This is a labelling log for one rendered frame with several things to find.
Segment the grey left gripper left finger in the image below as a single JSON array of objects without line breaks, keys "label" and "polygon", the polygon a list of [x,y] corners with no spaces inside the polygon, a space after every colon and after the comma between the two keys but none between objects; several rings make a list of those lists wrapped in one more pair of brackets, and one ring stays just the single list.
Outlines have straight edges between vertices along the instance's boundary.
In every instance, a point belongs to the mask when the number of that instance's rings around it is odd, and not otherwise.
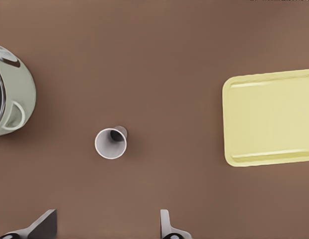
[{"label": "grey left gripper left finger", "polygon": [[55,239],[57,235],[57,210],[49,209],[24,229],[8,232],[0,239]]}]

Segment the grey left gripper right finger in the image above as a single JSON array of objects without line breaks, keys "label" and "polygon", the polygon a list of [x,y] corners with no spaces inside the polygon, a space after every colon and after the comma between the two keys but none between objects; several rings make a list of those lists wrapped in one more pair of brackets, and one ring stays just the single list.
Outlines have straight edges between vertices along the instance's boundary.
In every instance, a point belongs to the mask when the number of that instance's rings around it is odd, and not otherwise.
[{"label": "grey left gripper right finger", "polygon": [[170,224],[169,211],[160,210],[160,239],[192,239],[189,232],[176,229]]}]

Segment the white IKEA cup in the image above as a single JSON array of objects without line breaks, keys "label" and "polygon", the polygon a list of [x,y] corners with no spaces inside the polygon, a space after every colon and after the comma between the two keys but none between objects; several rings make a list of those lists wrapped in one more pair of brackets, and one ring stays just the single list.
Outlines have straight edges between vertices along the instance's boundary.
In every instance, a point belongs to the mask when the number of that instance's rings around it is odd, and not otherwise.
[{"label": "white IKEA cup", "polygon": [[121,125],[101,130],[95,137],[97,153],[106,159],[117,159],[127,149],[128,131]]}]

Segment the pale yellow tray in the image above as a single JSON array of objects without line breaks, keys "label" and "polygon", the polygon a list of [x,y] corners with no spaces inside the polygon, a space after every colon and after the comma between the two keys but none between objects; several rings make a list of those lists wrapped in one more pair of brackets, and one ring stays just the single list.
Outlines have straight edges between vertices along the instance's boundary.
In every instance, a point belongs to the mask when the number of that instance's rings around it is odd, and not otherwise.
[{"label": "pale yellow tray", "polygon": [[309,162],[309,69],[231,77],[222,108],[229,165]]}]

